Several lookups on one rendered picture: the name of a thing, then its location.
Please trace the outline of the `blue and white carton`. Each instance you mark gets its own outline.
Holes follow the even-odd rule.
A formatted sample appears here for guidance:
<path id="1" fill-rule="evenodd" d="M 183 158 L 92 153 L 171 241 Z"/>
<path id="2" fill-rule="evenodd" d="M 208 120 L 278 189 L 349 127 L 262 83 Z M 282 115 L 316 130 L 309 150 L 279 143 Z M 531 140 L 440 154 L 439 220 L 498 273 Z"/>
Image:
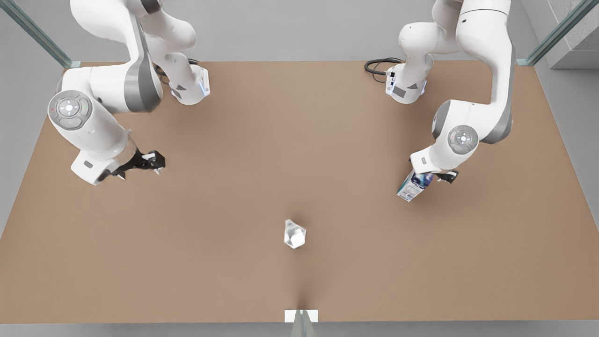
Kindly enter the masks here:
<path id="1" fill-rule="evenodd" d="M 432 183 L 434 177 L 435 175 L 432 173 L 417 174 L 412 170 L 407 175 L 396 195 L 403 200 L 411 201 Z"/>

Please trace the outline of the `clear glass cup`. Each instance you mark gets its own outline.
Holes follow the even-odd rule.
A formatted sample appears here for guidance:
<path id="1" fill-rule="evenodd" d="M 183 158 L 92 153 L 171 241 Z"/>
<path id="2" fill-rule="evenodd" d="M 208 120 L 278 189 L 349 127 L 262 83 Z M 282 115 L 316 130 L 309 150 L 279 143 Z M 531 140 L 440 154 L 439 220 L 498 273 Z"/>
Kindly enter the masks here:
<path id="1" fill-rule="evenodd" d="M 306 243 L 306 229 L 291 219 L 286 220 L 283 241 L 292 249 L 302 247 Z"/>

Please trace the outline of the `grey concrete block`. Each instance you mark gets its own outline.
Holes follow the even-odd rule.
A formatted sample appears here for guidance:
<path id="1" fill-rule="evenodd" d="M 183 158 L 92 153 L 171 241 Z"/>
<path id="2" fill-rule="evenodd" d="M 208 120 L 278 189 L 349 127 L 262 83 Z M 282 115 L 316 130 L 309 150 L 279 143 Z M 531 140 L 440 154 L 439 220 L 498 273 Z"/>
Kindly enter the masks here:
<path id="1" fill-rule="evenodd" d="M 581 0 L 521 0 L 541 42 Z M 545 55 L 554 70 L 599 70 L 599 4 Z"/>

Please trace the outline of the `silver frame post with foot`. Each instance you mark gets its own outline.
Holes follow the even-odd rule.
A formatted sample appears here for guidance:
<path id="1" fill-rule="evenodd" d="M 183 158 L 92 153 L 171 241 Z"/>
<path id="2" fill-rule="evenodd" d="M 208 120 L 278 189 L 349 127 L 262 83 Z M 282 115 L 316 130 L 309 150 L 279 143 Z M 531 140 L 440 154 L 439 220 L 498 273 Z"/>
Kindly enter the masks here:
<path id="1" fill-rule="evenodd" d="M 318 310 L 285 310 L 285 323 L 292 323 L 291 337 L 317 337 L 313 323 L 319 321 Z"/>

